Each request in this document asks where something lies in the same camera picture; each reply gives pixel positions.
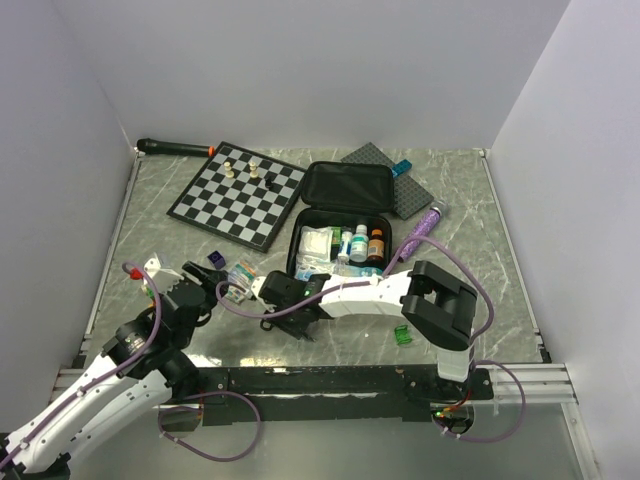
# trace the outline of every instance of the small bottle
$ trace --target small bottle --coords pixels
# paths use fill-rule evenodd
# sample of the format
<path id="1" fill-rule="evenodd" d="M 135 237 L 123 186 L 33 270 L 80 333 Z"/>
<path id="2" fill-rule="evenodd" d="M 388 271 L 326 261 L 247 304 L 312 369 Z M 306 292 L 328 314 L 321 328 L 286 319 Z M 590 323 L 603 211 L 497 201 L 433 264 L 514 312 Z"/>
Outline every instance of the small bottle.
<path id="1" fill-rule="evenodd" d="M 384 261 L 384 237 L 382 236 L 382 230 L 379 228 L 374 228 L 371 231 L 371 240 L 369 240 L 367 255 L 368 262 Z"/>
<path id="2" fill-rule="evenodd" d="M 358 225 L 356 234 L 351 242 L 351 254 L 349 260 L 355 263 L 362 263 L 367 260 L 367 249 L 369 247 L 369 237 L 367 237 L 367 226 Z"/>
<path id="3" fill-rule="evenodd" d="M 340 238 L 340 249 L 338 250 L 338 262 L 347 263 L 349 254 L 351 253 L 351 239 L 353 233 L 347 228 L 342 229 L 342 237 Z"/>

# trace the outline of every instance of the chessboard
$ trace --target chessboard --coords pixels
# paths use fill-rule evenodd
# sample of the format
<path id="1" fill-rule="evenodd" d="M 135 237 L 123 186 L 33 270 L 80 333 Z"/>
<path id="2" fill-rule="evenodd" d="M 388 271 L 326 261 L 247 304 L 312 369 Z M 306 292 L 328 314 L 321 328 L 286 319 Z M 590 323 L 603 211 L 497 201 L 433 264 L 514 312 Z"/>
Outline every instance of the chessboard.
<path id="1" fill-rule="evenodd" d="M 225 162 L 231 163 L 233 178 L 225 175 Z M 249 164 L 254 162 L 258 178 L 250 176 Z M 167 214 L 266 252 L 300 195 L 304 173 L 303 168 L 222 142 Z"/>

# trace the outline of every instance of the white wall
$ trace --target white wall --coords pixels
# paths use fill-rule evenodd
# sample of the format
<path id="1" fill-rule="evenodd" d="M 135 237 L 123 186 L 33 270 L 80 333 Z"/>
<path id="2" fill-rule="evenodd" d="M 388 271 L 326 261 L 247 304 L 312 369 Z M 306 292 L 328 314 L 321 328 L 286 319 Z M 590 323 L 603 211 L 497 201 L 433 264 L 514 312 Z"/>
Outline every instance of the white wall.
<path id="1" fill-rule="evenodd" d="M 132 140 L 489 146 L 568 0 L 55 0 Z"/>
<path id="2" fill-rule="evenodd" d="M 0 431 L 51 394 L 88 320 L 131 169 L 51 2 L 0 3 Z"/>
<path id="3" fill-rule="evenodd" d="M 573 0 L 491 172 L 542 333 L 607 478 L 640 476 L 640 3 Z"/>

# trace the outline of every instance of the marble surface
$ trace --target marble surface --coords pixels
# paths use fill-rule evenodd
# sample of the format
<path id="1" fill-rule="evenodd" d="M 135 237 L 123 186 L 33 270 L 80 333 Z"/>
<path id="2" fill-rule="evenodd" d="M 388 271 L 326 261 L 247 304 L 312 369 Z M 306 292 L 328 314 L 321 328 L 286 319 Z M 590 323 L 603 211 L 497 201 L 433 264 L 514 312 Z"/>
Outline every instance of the marble surface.
<path id="1" fill-rule="evenodd" d="M 338 161 L 350 149 L 258 150 L 286 162 L 307 167 L 314 161 Z M 413 163 L 409 174 L 436 198 L 451 206 L 432 232 L 465 262 L 485 286 L 496 305 L 493 327 L 481 337 L 478 358 L 502 362 L 540 362 L 533 323 L 525 303 L 500 216 L 477 150 L 438 151 L 429 149 L 387 149 L 394 161 Z M 202 166 L 204 158 L 148 156 L 141 160 L 93 331 L 90 357 L 95 356 L 116 328 L 133 319 L 148 306 L 148 299 L 129 280 L 120 265 L 125 260 L 143 264 L 154 252 L 165 254 L 174 268 L 186 260 L 208 265 L 206 256 L 219 250 L 227 264 L 240 258 L 261 274 L 284 270 L 286 252 L 296 216 L 306 205 L 298 200 L 267 254 L 249 250 L 166 215 L 184 187 Z M 397 246 L 423 213 L 403 222 L 389 217 L 393 243 Z M 433 247 L 423 245 L 415 259 L 431 260 L 460 278 L 462 274 Z M 413 263 L 399 265 L 397 271 Z M 258 312 L 256 302 L 243 308 Z M 487 308 L 482 299 L 474 325 L 484 323 Z M 264 332 L 257 320 L 234 315 L 217 307 L 211 322 L 196 330 L 185 350 L 197 366 L 273 365 L 364 365 L 434 363 L 428 342 L 413 332 L 408 347 L 395 343 L 393 329 L 406 320 L 384 316 L 349 316 L 320 321 L 309 333 L 315 342 L 298 341 L 274 329 Z"/>

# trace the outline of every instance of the teal object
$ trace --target teal object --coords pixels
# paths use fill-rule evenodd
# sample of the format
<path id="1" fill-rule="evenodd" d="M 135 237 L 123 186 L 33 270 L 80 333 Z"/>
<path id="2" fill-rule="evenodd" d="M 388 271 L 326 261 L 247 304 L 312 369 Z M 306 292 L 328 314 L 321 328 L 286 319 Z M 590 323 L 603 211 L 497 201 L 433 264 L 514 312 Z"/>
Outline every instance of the teal object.
<path id="1" fill-rule="evenodd" d="M 405 172 L 411 170 L 413 165 L 406 158 L 402 160 L 400 163 L 396 163 L 393 167 L 391 167 L 391 173 L 393 174 L 393 178 L 396 178 L 399 175 L 402 175 Z"/>

